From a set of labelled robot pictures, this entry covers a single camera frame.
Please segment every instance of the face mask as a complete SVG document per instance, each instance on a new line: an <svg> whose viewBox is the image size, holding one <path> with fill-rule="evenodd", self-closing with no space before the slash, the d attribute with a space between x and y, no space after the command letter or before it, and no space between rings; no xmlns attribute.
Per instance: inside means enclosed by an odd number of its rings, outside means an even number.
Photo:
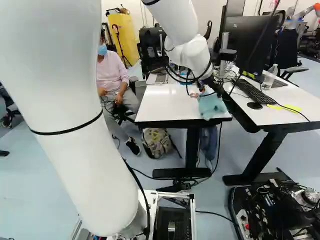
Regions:
<svg viewBox="0 0 320 240"><path fill-rule="evenodd" d="M99 46L98 54L101 56L104 56L107 54L107 45L105 43Z"/></svg>

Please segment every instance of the yellow sticky note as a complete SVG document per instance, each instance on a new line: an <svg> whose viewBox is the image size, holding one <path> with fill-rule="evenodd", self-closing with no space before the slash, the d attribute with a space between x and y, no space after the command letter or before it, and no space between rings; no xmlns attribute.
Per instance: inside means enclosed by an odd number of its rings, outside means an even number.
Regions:
<svg viewBox="0 0 320 240"><path fill-rule="evenodd" d="M285 104L283 105L284 107L286 107L287 110L291 111L291 112L294 112L294 113L297 113L297 112L301 112L302 108L301 107L298 107L298 106L292 106L290 104Z"/></svg>
<svg viewBox="0 0 320 240"><path fill-rule="evenodd" d="M267 104L266 105L267 107L271 108L271 109L277 109L277 110L281 110L281 109L285 109L285 110L289 110L295 114L297 114L297 112L301 112L302 108L301 107L298 107L298 106L292 106L290 104L285 104L283 105L284 107L282 106L279 106L279 105L270 105L270 104Z"/></svg>
<svg viewBox="0 0 320 240"><path fill-rule="evenodd" d="M281 110L283 109L282 106L277 106L277 105L270 105L270 104L267 104L266 105L267 107L271 108L271 109L278 109L278 110Z"/></svg>

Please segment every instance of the pink shirt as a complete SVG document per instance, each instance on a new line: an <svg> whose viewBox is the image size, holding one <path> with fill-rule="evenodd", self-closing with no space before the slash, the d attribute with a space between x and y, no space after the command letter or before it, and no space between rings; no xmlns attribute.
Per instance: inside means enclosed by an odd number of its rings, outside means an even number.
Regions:
<svg viewBox="0 0 320 240"><path fill-rule="evenodd" d="M114 92L119 90L122 82L129 85L127 69L118 54L108 50L103 61L96 64L96 85Z"/></svg>

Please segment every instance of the water bottle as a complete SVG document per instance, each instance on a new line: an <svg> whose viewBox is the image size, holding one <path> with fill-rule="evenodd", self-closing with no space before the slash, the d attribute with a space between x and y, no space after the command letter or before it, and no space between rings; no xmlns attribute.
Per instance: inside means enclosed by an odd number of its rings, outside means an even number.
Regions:
<svg viewBox="0 0 320 240"><path fill-rule="evenodd" d="M278 74L278 64L273 64L273 66L268 70L268 73L265 75L265 79L262 83L262 88L265 90L271 89L272 84L274 83L274 80Z"/></svg>

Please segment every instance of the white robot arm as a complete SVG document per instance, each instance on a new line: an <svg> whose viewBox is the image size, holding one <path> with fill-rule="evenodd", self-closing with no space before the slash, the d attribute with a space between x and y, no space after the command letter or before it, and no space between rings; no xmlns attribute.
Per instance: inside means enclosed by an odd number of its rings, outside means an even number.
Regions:
<svg viewBox="0 0 320 240"><path fill-rule="evenodd" d="M191 0L142 0L167 34L164 42L170 60L192 70L195 77L207 68L207 40L198 34L198 20ZM212 66L202 79L211 76Z"/></svg>
<svg viewBox="0 0 320 240"><path fill-rule="evenodd" d="M167 52L171 60L200 76L210 54L197 33L191 0L143 3L168 35L165 48L174 47ZM145 203L138 201L137 184L108 132L97 95L101 1L2 0L0 29L0 80L86 228L98 236L141 233ZM211 72L212 66L203 78Z"/></svg>
<svg viewBox="0 0 320 240"><path fill-rule="evenodd" d="M289 30L296 29L298 26L299 18L306 16L307 14L309 14L313 10L315 10L316 16L320 17L320 3L316 3L316 4L308 7L307 9L293 15L291 18L290 25L287 27L287 29L289 29Z"/></svg>

